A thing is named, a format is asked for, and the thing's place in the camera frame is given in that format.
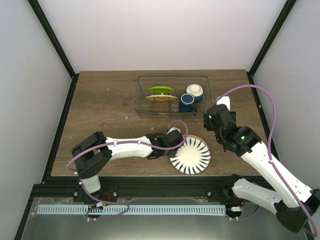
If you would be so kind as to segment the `lime green plate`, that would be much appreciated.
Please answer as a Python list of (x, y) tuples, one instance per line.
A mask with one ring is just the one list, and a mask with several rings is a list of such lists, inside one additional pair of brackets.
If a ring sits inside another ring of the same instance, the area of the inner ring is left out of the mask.
[(169, 95), (172, 94), (175, 90), (169, 86), (164, 86), (164, 85), (157, 85), (150, 87), (148, 89), (148, 92), (151, 94), (156, 94), (156, 95)]

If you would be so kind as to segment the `dark blue mug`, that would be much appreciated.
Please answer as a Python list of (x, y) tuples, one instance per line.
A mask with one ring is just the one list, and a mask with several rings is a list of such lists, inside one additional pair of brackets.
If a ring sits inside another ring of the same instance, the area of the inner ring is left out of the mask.
[(195, 104), (195, 97), (190, 93), (184, 93), (179, 99), (178, 110), (180, 113), (195, 113), (197, 112)]

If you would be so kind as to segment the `orange round plate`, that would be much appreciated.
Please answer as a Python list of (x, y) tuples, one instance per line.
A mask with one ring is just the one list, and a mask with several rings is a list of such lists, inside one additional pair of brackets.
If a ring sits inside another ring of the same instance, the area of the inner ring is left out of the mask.
[(208, 145), (207, 145), (207, 143), (206, 143), (202, 138), (200, 138), (200, 137), (198, 137), (198, 136), (196, 136), (196, 135), (192, 135), (192, 134), (190, 134), (190, 135), (188, 135), (188, 136), (200, 140), (201, 142), (203, 142), (203, 143), (207, 146), (207, 148), (209, 148)]

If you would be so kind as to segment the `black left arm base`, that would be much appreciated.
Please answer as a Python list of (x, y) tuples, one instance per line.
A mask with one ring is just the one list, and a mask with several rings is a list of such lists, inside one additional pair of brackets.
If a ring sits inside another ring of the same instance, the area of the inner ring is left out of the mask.
[[(113, 195), (113, 192), (108, 190), (98, 190), (94, 193), (91, 193), (96, 199), (102, 200), (104, 202), (115, 202), (117, 197)], [(84, 204), (94, 204), (97, 201), (89, 197), (81, 186), (77, 187), (74, 192), (73, 201), (75, 203), (84, 203)]]

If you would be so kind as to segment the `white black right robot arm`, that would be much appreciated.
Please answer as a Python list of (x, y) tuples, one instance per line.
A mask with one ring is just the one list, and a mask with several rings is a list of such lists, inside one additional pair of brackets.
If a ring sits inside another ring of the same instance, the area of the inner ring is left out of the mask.
[(211, 106), (204, 113), (204, 127), (215, 133), (224, 151), (235, 153), (256, 169), (272, 190), (232, 175), (222, 188), (229, 202), (245, 199), (273, 213), (289, 231), (297, 233), (320, 207), (319, 189), (311, 189), (298, 180), (279, 160), (268, 154), (266, 144), (248, 126), (237, 126), (235, 113), (226, 105)]

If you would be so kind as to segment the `white blue striped plate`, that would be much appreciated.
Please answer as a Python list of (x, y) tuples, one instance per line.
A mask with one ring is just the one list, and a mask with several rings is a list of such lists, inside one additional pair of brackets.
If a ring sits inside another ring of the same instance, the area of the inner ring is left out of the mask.
[(170, 157), (173, 167), (187, 175), (202, 173), (211, 161), (210, 149), (200, 140), (188, 136), (178, 149), (175, 157)]

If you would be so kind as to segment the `white and teal bowl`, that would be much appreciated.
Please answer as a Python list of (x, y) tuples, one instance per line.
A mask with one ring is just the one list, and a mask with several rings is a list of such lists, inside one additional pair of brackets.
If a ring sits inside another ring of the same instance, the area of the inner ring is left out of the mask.
[(188, 85), (186, 93), (193, 95), (196, 103), (200, 103), (204, 98), (204, 89), (199, 84)]

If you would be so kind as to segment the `grey wire dish rack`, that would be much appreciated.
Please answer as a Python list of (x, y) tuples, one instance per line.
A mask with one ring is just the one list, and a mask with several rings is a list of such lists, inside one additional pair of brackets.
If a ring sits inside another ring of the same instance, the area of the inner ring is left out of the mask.
[(212, 105), (205, 75), (140, 75), (134, 110), (141, 117), (201, 117)]

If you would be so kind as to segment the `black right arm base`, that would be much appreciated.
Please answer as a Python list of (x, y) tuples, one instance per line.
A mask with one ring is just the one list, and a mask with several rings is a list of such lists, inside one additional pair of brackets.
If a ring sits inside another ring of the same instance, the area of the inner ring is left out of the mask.
[(232, 190), (235, 183), (242, 178), (243, 177), (240, 175), (232, 174), (223, 177), (220, 181), (214, 181), (205, 189), (207, 198), (210, 202), (219, 202), (220, 204), (235, 204), (242, 202), (243, 198), (237, 197)]

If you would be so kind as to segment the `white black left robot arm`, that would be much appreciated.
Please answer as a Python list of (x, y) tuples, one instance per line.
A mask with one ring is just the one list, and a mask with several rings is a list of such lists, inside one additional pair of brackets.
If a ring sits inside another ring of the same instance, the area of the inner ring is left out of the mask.
[(75, 158), (76, 172), (85, 187), (85, 197), (97, 202), (102, 196), (98, 174), (109, 161), (130, 157), (148, 160), (164, 155), (173, 157), (184, 142), (185, 138), (175, 127), (166, 133), (148, 133), (131, 139), (105, 137), (98, 131), (76, 145), (71, 153)]

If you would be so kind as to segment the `woven yellow round placemat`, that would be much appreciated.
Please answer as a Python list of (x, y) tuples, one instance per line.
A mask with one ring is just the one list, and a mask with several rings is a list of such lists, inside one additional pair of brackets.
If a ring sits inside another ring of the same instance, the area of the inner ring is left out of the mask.
[(146, 96), (145, 99), (152, 102), (171, 102), (177, 100), (178, 98), (176, 96), (167, 94), (152, 94)]

